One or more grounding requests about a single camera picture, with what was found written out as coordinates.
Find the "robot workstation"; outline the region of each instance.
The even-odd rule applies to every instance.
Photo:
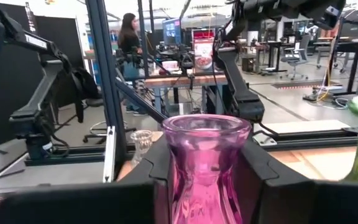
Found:
[[[274,131],[262,124],[265,106],[250,90],[236,64],[238,37],[250,24],[301,15],[322,30],[332,30],[342,19],[346,0],[226,1],[232,5],[231,17],[214,33],[211,51],[214,67],[227,80],[230,100],[222,113],[179,116],[167,116],[157,100],[153,106],[145,101],[126,85],[116,66],[128,57],[144,67],[146,62],[160,66],[155,54],[148,55],[147,50],[141,56],[113,54],[104,0],[87,0],[85,4],[101,75],[107,124],[105,146],[69,147],[56,137],[45,112],[52,87],[68,79],[82,89],[82,80],[74,75],[69,58],[56,44],[25,31],[1,8],[0,51],[3,45],[15,45],[37,52],[41,59],[45,55],[55,59],[42,62],[45,76],[33,97],[9,118],[17,138],[25,141],[26,168],[36,166],[38,174],[43,175],[45,166],[57,169],[61,164],[103,162],[103,176],[99,184],[1,187],[0,224],[358,223],[358,147],[352,169],[337,181],[308,178],[271,154],[357,146],[358,128]],[[143,19],[140,13],[140,36],[145,40]],[[337,35],[333,41],[337,43],[338,39]],[[190,79],[192,88],[196,75],[187,71],[193,58],[181,48],[174,58],[180,62],[182,78]],[[217,75],[212,77],[216,83]],[[214,94],[218,101],[219,88],[208,93]],[[150,131],[136,131],[131,135],[136,138],[135,144],[126,143],[121,98],[144,109],[160,124],[163,135],[151,141]],[[78,119],[83,117],[82,106],[81,100],[76,102]],[[349,100],[347,107],[358,115],[358,96]],[[134,158],[128,166],[128,158],[132,157],[140,159],[133,162]]]

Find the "office chair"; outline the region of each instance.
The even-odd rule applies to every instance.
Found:
[[[290,50],[291,54],[290,55],[285,55],[284,58],[281,59],[282,62],[286,62],[288,63],[290,66],[293,67],[293,73],[292,73],[292,77],[291,80],[295,79],[295,75],[296,75],[296,66],[307,63],[308,62],[308,45],[309,45],[309,41],[311,39],[310,35],[304,35],[302,37],[302,40],[300,43],[296,43],[295,44],[295,48],[287,48],[284,49],[286,51]],[[301,77],[305,77],[305,79],[309,79],[309,77],[307,75],[301,75]]]
[[[124,97],[119,95],[120,102],[124,101]],[[85,103],[90,107],[99,107],[103,106],[103,99],[86,99]],[[107,138],[107,127],[99,128],[102,124],[106,124],[106,121],[100,121],[90,127],[90,134],[84,135],[83,142],[87,143],[89,138],[101,138],[96,144],[103,144],[106,142]],[[136,131],[136,128],[127,128],[127,123],[124,121],[125,132],[133,132]]]

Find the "red poster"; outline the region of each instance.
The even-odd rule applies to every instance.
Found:
[[[212,72],[213,39],[193,39],[195,73]]]

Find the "wooden tabletop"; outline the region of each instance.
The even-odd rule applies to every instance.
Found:
[[[270,155],[309,179],[341,180],[352,169],[356,147],[280,151]]]
[[[216,82],[217,83],[226,83],[226,76],[225,75],[216,75]],[[214,83],[214,76],[213,75],[205,75],[205,76],[196,76],[193,84],[194,85],[202,85],[205,83]],[[173,86],[173,85],[190,85],[190,79],[187,77],[164,77],[164,78],[149,78],[145,80],[145,86],[147,88],[153,88],[158,86]]]
[[[333,40],[334,37],[319,37],[318,40]],[[340,37],[341,40],[350,39],[350,37]]]
[[[338,120],[300,121],[266,124],[266,126],[278,133],[323,131],[349,127]],[[161,132],[156,132],[153,141],[158,140],[161,135]],[[270,152],[270,155],[307,178],[341,180],[352,168],[356,147],[280,151]],[[127,161],[123,165],[117,180],[121,180],[131,170],[131,162]]]

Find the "black metal pole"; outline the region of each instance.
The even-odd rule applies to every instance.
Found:
[[[191,2],[191,0],[186,0],[185,5],[183,6],[183,9],[181,10],[181,13],[180,13],[180,17],[179,17],[180,20],[183,18],[187,9],[189,8],[190,2]]]
[[[331,72],[333,70],[334,62],[336,62],[337,48],[338,48],[338,45],[339,45],[339,40],[341,38],[341,32],[342,32],[342,28],[343,28],[343,23],[345,23],[345,18],[341,17],[339,19],[338,32],[337,32],[337,34],[335,36],[335,39],[333,40],[334,41],[334,50],[332,52],[332,55],[330,55],[329,64],[328,64],[328,71],[326,72],[325,79],[324,79],[324,86],[329,86],[328,74],[332,74]]]
[[[150,26],[152,29],[152,35],[150,35],[150,44],[151,44],[151,55],[155,57],[155,42],[154,42],[154,35],[155,35],[155,29],[154,29],[154,15],[153,15],[153,0],[149,0],[149,10],[150,10]]]
[[[139,24],[140,24],[140,38],[142,39],[142,58],[144,64],[144,75],[149,76],[149,64],[147,63],[147,39],[146,39],[146,29],[144,28],[144,16],[143,16],[143,5],[142,0],[137,0],[137,5],[139,7]]]
[[[354,83],[354,78],[356,77],[357,64],[358,64],[358,51],[354,53],[351,74],[349,75],[349,82],[347,83],[346,93],[349,95],[352,94],[353,91],[353,83]]]
[[[87,0],[86,8],[93,36],[94,54],[99,65],[106,124],[116,128],[116,161],[123,162],[126,153],[126,136],[121,102],[116,88],[116,58],[112,54],[106,6],[104,0]]]

